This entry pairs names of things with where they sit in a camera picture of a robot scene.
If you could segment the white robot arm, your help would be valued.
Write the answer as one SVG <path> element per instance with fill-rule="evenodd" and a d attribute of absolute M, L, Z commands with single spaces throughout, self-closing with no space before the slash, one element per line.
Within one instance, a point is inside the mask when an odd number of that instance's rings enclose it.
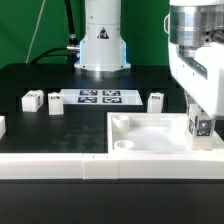
<path fill-rule="evenodd" d="M 75 67 L 100 76 L 167 62 L 212 119 L 224 119 L 224 0 L 84 0 Z"/>

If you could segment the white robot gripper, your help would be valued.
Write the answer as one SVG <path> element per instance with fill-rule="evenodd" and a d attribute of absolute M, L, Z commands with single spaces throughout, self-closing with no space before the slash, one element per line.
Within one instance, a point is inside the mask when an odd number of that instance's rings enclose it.
<path fill-rule="evenodd" d="M 175 44 L 169 44 L 170 70 L 185 90 L 186 113 L 197 103 L 206 112 L 201 113 L 199 127 L 211 129 L 212 119 L 224 119 L 224 45 L 200 47 L 194 60 L 207 70 L 206 78 L 180 58 Z"/>

